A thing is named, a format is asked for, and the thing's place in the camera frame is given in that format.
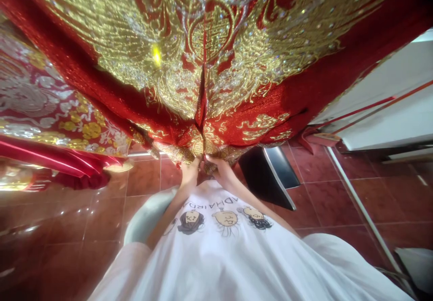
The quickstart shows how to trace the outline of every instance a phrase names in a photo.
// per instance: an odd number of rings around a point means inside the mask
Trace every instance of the red satin fabric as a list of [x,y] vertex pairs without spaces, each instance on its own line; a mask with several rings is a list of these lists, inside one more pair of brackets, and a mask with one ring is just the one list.
[[44,145],[0,136],[0,156],[57,170],[81,178],[102,173],[102,169],[113,164],[123,164],[123,158],[96,155],[65,148]]

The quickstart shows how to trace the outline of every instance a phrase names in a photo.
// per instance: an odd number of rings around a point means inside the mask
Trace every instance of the white t-shirt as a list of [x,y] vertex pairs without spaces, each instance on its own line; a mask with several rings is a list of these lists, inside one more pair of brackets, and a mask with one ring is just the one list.
[[198,186],[153,252],[124,246],[95,300],[412,300],[332,235],[299,239],[225,191]]

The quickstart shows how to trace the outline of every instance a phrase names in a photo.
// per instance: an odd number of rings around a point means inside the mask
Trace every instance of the cartoon face print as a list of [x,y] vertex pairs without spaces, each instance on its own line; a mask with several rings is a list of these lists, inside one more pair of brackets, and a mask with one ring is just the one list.
[[212,214],[220,225],[231,227],[238,223],[238,216],[232,211],[220,211]]
[[265,215],[262,212],[253,209],[251,206],[238,208],[237,210],[249,220],[250,225],[257,229],[266,230],[272,227],[272,224],[265,218]]
[[264,219],[263,213],[257,211],[256,209],[251,208],[250,206],[247,206],[244,208],[244,213],[253,219]]
[[186,235],[193,234],[204,225],[204,216],[196,210],[187,211],[180,216],[180,225],[177,226],[179,232]]
[[163,236],[168,235],[172,231],[172,229],[175,226],[176,222],[177,222],[177,218],[174,218],[173,221],[171,221],[170,224],[168,225],[167,229],[164,231]]
[[215,218],[222,236],[229,237],[234,234],[234,229],[237,231],[236,225],[238,223],[238,216],[235,212],[224,211],[223,208],[220,208],[220,210],[221,211],[212,214],[212,216]]

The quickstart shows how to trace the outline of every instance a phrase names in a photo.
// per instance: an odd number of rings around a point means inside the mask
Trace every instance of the gold decoration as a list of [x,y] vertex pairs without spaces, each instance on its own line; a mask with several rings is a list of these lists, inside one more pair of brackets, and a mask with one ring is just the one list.
[[168,136],[168,134],[162,130],[153,131],[152,128],[147,124],[137,124],[137,125],[143,129],[145,129],[147,131],[147,133],[150,134],[151,137],[153,137],[153,138],[162,139],[163,137]]
[[292,130],[287,130],[284,132],[281,132],[280,134],[278,134],[277,136],[273,136],[271,137],[271,139],[273,140],[281,140],[281,139],[287,139],[292,135]]
[[383,1],[45,0],[93,46],[100,69],[183,119],[196,113],[203,63],[207,117],[231,114],[343,49],[339,38]]
[[238,128],[243,128],[244,125],[246,125],[248,128],[256,129],[255,131],[243,131],[243,134],[244,141],[257,140],[275,127],[278,122],[286,121],[289,116],[290,114],[284,113],[278,116],[278,118],[273,118],[266,114],[260,114],[254,122],[250,123],[249,121],[243,121]]

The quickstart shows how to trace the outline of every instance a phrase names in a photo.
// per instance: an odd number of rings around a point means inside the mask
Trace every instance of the floor tile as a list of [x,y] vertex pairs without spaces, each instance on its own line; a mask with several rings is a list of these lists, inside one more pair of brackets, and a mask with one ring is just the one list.
[[90,200],[91,196],[84,194],[58,202],[47,243],[81,242],[90,213]]
[[0,232],[20,225],[25,205],[0,207]]
[[388,248],[433,249],[433,223],[378,224],[377,228]]
[[337,236],[351,244],[373,266],[384,267],[385,262],[374,244],[366,226],[326,228],[326,233]]
[[378,174],[374,171],[370,160],[364,152],[341,154],[335,148],[332,150],[349,179],[378,177]]
[[293,228],[313,228],[320,227],[313,204],[308,196],[304,185],[291,188],[287,193],[296,205],[296,211],[290,211],[275,205],[275,213],[281,216]]
[[118,242],[84,242],[78,265],[75,300],[87,300],[119,251]]
[[326,182],[340,179],[323,147],[319,147],[315,155],[301,148],[292,149],[292,153],[304,182]]
[[296,164],[295,157],[293,156],[293,153],[292,153],[290,147],[288,145],[283,145],[283,146],[281,146],[281,150],[283,151],[284,155],[286,156],[287,161],[289,162],[290,166],[292,166],[293,171],[295,172],[296,177],[298,178],[299,182],[302,183],[303,182],[302,176],[301,176],[301,173],[299,171],[298,165]]
[[110,173],[111,178],[108,185],[100,188],[95,193],[98,199],[125,197],[126,185],[128,184],[128,172]]
[[433,221],[433,191],[418,176],[382,178],[409,221]]
[[322,226],[362,224],[341,181],[307,183],[305,186]]
[[180,185],[182,170],[177,169],[170,159],[161,159],[161,191]]
[[98,200],[95,197],[90,206],[90,214],[84,235],[85,241],[119,240],[125,198]]
[[374,223],[406,221],[400,206],[380,178],[350,182]]
[[382,164],[382,161],[385,160],[383,151],[367,151],[366,154],[372,163],[373,169],[380,177],[409,176],[416,174],[410,164]]
[[161,161],[136,162],[129,171],[126,196],[149,195],[160,190]]
[[417,174],[433,189],[433,162],[413,163]]
[[73,296],[79,283],[81,245],[73,243],[45,247],[35,293],[40,300],[67,300]]

